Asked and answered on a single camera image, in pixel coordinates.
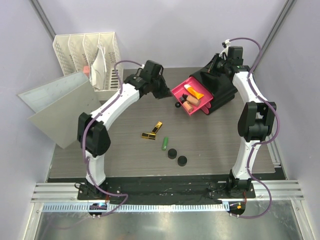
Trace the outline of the black drawer organizer box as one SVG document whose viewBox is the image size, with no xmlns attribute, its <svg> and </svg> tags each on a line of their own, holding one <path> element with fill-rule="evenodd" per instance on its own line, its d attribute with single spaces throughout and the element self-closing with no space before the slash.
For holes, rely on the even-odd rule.
<svg viewBox="0 0 320 240">
<path fill-rule="evenodd" d="M 210 114 L 221 108 L 231 100 L 235 98 L 235 94 L 238 92 L 237 88 L 233 85 L 233 76 L 235 74 L 233 66 L 231 65 L 232 74 L 226 75 L 220 72 L 209 73 L 209 63 L 197 70 L 191 77 L 198 80 L 209 92 L 214 96 L 214 99 L 210 102 Z"/>
</svg>

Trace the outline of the peach foundation bottle black cap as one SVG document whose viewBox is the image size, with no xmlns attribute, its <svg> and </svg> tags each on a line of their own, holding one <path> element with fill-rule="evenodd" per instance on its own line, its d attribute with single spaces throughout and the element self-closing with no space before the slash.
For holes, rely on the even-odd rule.
<svg viewBox="0 0 320 240">
<path fill-rule="evenodd" d="M 181 96 L 181 97 L 179 98 L 179 100 L 180 100 L 181 105 L 186 109 L 186 111 L 187 111 L 188 113 L 191 113 L 191 112 L 194 110 L 194 108 L 193 108 L 193 106 L 190 104 L 190 102 L 189 102 L 188 100 L 186 100 L 183 96 Z"/>
</svg>

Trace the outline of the orange cream tube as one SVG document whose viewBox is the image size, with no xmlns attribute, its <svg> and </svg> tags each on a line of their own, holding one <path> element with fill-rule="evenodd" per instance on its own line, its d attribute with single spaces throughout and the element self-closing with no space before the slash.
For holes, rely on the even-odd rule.
<svg viewBox="0 0 320 240">
<path fill-rule="evenodd" d="M 185 84 L 184 88 L 198 100 L 204 96 L 203 93 L 196 91 L 190 84 Z"/>
</svg>

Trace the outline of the beige foundation bottle black cap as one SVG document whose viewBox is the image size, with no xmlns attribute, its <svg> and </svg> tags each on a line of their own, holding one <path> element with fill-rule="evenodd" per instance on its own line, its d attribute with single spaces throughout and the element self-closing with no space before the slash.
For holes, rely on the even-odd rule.
<svg viewBox="0 0 320 240">
<path fill-rule="evenodd" d="M 189 103 L 193 106 L 198 107 L 201 103 L 201 101 L 199 99 L 197 99 L 196 97 L 192 96 L 192 95 L 187 95 L 187 94 L 183 94 L 182 95 L 187 101 L 189 101 Z"/>
</svg>

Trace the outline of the pink top drawer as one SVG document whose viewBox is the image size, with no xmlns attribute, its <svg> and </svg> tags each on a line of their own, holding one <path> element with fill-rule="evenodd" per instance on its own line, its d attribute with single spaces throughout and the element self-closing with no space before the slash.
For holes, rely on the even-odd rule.
<svg viewBox="0 0 320 240">
<path fill-rule="evenodd" d="M 214 95 L 209 92 L 198 80 L 190 76 L 171 90 L 186 113 L 191 116 L 199 110 L 209 115 L 209 108 Z"/>
</svg>

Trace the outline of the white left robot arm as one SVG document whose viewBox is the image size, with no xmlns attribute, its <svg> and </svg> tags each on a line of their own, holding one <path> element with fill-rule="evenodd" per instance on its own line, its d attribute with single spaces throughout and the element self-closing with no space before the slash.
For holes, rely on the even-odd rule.
<svg viewBox="0 0 320 240">
<path fill-rule="evenodd" d="M 156 99 L 170 97 L 171 91 L 163 76 L 161 64 L 147 60 L 136 73 L 119 80 L 119 90 L 101 107 L 78 117 L 77 140 L 86 165 L 85 183 L 79 187 L 79 199 L 113 196 L 107 192 L 104 170 L 105 153 L 111 146 L 109 129 L 115 120 L 133 103 L 151 93 Z"/>
</svg>

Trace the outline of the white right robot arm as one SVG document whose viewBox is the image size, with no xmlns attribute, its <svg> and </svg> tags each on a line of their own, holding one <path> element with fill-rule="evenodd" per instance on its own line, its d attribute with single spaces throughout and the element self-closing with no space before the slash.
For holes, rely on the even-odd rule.
<svg viewBox="0 0 320 240">
<path fill-rule="evenodd" d="M 277 106 L 262 95 L 251 70 L 244 66 L 243 48 L 227 44 L 223 47 L 223 51 L 213 57 L 209 71 L 226 75 L 244 103 L 237 124 L 240 148 L 225 184 L 225 191 L 230 197 L 240 198 L 250 191 L 256 155 L 272 132 Z"/>
</svg>

